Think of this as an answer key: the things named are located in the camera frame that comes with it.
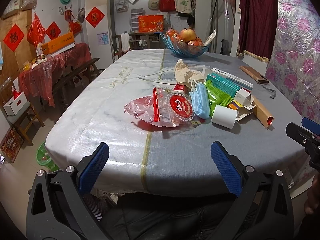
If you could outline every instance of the red circular label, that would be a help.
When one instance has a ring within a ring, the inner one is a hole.
[[[172,109],[182,117],[189,117],[192,114],[192,106],[187,99],[182,96],[174,95],[170,98]]]

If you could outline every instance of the toilet paper roll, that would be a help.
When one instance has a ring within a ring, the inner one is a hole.
[[[235,124],[238,111],[228,107],[216,105],[211,122],[231,129]]]

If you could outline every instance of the blue face mask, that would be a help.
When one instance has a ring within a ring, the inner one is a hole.
[[[195,88],[189,93],[192,102],[193,111],[202,119],[209,118],[210,107],[207,90],[202,83],[196,83]]]

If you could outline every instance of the chinese character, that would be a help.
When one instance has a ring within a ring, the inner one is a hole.
[[[51,37],[55,37],[56,36],[56,29],[55,28],[52,28],[51,30],[50,30],[50,35],[51,35]]]
[[[179,111],[182,111],[182,108],[181,108],[180,105],[177,105],[177,106],[176,106],[176,109],[178,109]]]
[[[92,20],[93,22],[96,22],[96,21],[98,20],[98,18],[97,18],[97,13],[91,14],[91,20]]]
[[[11,35],[10,35],[10,42],[11,42],[11,43],[16,43],[17,41],[18,41],[17,33],[16,33],[16,32],[11,33]]]

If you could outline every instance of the fruit bowl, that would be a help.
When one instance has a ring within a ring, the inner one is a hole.
[[[167,34],[160,33],[160,36],[164,44],[171,50],[174,54],[181,57],[199,57],[204,54],[208,46],[194,46],[188,45],[183,41],[177,41],[176,39],[170,39]]]

